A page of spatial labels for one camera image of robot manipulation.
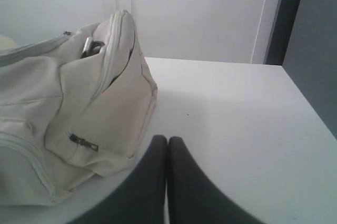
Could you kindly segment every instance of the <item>zipper pull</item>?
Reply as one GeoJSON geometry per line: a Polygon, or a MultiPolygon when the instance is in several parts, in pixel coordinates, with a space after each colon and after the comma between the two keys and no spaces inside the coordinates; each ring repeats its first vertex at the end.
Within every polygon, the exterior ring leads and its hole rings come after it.
{"type": "Polygon", "coordinates": [[[77,135],[71,134],[69,136],[69,139],[70,139],[70,141],[72,141],[76,144],[79,144],[81,146],[84,146],[86,148],[89,148],[89,149],[92,149],[92,150],[98,152],[98,145],[93,144],[92,142],[89,142],[89,141],[87,141],[87,140],[85,140],[81,137],[78,137],[77,135]]]}

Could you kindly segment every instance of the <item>dark gray panel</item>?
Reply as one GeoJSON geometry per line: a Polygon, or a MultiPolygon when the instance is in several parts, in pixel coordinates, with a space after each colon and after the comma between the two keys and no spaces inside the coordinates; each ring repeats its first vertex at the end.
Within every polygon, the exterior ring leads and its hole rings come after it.
{"type": "Polygon", "coordinates": [[[283,67],[337,137],[337,0],[301,0],[283,67]]]}

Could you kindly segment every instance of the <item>table surface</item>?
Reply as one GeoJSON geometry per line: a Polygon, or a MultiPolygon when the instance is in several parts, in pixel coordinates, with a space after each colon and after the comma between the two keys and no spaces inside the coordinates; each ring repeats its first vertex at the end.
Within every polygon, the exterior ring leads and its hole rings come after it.
{"type": "MultiPolygon", "coordinates": [[[[281,66],[146,59],[155,134],[183,137],[218,188],[265,223],[337,223],[337,141],[281,66]]],[[[0,223],[65,223],[110,194],[130,170],[79,186],[60,205],[2,207],[0,223]]]]}

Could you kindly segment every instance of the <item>handbag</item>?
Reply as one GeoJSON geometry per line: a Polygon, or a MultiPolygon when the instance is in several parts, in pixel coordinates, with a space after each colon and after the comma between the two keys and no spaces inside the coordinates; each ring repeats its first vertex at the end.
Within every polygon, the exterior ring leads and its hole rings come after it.
{"type": "Polygon", "coordinates": [[[55,205],[134,162],[157,85],[132,16],[0,51],[0,205],[55,205]]]}

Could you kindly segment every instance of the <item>cream leather bag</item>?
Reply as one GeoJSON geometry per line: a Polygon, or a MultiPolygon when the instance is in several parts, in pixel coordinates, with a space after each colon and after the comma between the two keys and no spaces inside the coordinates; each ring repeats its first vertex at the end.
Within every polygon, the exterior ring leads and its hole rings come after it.
{"type": "Polygon", "coordinates": [[[127,11],[0,51],[0,205],[54,205],[129,167],[156,92],[127,11]]]}

